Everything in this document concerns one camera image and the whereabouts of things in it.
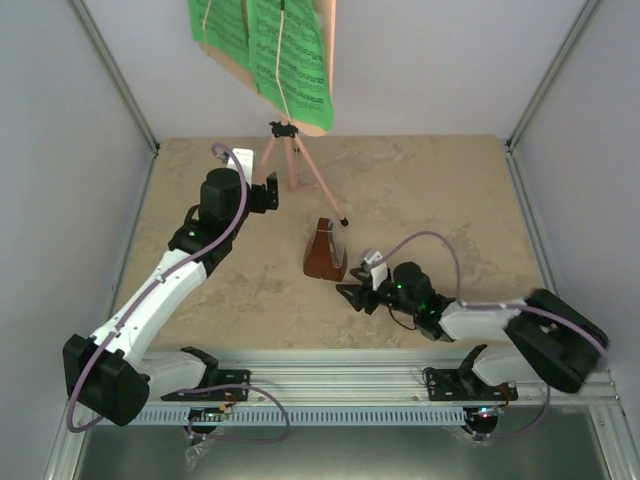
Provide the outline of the green sheet music page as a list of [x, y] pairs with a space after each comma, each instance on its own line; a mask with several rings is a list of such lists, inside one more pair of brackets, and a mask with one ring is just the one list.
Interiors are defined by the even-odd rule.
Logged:
[[249, 1], [249, 64], [260, 96], [309, 136], [334, 123], [322, 29], [311, 1]]
[[248, 32], [241, 0], [188, 0], [192, 39], [249, 68]]

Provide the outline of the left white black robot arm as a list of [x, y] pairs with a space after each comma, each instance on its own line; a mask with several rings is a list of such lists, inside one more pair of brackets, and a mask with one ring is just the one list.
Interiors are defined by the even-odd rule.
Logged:
[[160, 263], [132, 298], [87, 338], [72, 335], [63, 347], [69, 406], [67, 428], [78, 405], [97, 419], [124, 426], [150, 400], [224, 398], [239, 390], [245, 371], [223, 371], [213, 356], [195, 348], [155, 360], [147, 352], [156, 334], [189, 294], [203, 284], [231, 252], [242, 223], [251, 213], [279, 206], [276, 174], [250, 185], [233, 168], [210, 171], [200, 187], [200, 201], [187, 211]]

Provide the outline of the clear plastic metronome cover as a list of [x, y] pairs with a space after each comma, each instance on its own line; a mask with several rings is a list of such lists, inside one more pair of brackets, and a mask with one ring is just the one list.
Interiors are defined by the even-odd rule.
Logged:
[[335, 231], [329, 231], [327, 233], [327, 238], [332, 264], [335, 268], [342, 268], [345, 265], [347, 258], [344, 243], [340, 240]]

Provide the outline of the brown wooden metronome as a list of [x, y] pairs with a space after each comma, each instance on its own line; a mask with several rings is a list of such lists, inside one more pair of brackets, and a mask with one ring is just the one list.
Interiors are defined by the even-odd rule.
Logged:
[[333, 266], [327, 238], [329, 231], [335, 231], [333, 221], [320, 217], [305, 251], [303, 273], [311, 278], [341, 282], [346, 274], [348, 257], [342, 268]]

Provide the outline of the pink tripod music stand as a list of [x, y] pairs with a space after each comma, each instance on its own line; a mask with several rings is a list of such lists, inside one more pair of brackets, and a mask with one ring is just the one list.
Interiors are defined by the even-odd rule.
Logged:
[[[245, 25], [247, 27], [247, 32], [249, 33], [248, 14], [247, 14], [247, 3], [249, 1], [242, 1], [242, 2], [243, 2], [243, 6], [242, 6], [243, 17], [244, 17]], [[337, 4], [334, 1], [311, 1], [311, 2], [313, 3], [314, 8], [318, 13], [318, 19], [322, 29], [324, 48], [326, 53], [326, 65], [327, 65], [327, 70], [329, 74], [330, 94], [331, 94], [331, 101], [332, 101], [334, 59], [335, 59], [335, 37], [336, 37], [335, 22], [336, 22]], [[200, 44], [200, 43], [197, 43], [197, 44], [199, 45], [199, 48], [209, 58], [211, 58], [213, 61], [221, 65], [229, 74], [231, 74], [234, 78], [236, 78], [241, 84], [245, 85], [252, 92], [259, 95], [254, 84], [254, 79], [253, 79], [253, 74], [251, 71], [250, 64], [249, 64], [249, 68], [243, 68], [242, 66], [237, 64], [233, 59], [231, 59], [229, 56], [219, 51], [217, 48], [207, 46], [205, 44]], [[279, 118], [278, 120], [273, 121], [270, 124], [271, 138], [269, 140], [268, 146], [264, 150], [264, 153], [260, 160], [259, 167], [261, 169], [264, 169], [266, 167], [266, 163], [271, 156], [273, 147], [275, 146], [278, 140], [281, 140], [284, 144], [284, 155], [285, 155], [285, 161], [287, 165], [287, 174], [288, 174], [288, 182], [289, 182], [290, 190], [296, 191], [301, 189], [302, 187], [299, 182], [297, 160], [299, 158], [303, 158], [306, 161], [307, 166], [311, 170], [311, 173], [313, 174], [316, 185], [319, 186], [325, 193], [340, 223], [342, 225], [347, 225], [349, 221], [346, 215], [341, 210], [335, 196], [331, 192], [328, 184], [326, 183], [325, 179], [320, 173], [311, 154], [309, 153], [308, 149], [304, 145], [304, 142], [303, 142], [304, 137], [316, 137], [316, 136], [309, 136], [305, 134], [302, 130], [297, 128], [297, 126], [294, 125], [290, 120], [288, 120], [285, 116], [281, 115], [278, 110], [277, 112], [278, 112]]]

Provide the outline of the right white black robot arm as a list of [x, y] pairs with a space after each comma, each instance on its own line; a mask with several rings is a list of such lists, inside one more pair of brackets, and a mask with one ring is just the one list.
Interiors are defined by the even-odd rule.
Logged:
[[385, 307], [409, 316], [412, 329], [431, 341], [472, 342], [457, 368], [424, 369], [433, 401], [514, 400], [517, 384], [528, 381], [577, 393], [609, 346], [599, 327], [546, 289], [506, 304], [470, 305], [437, 293], [414, 262], [351, 274], [354, 282], [336, 290], [355, 311]]

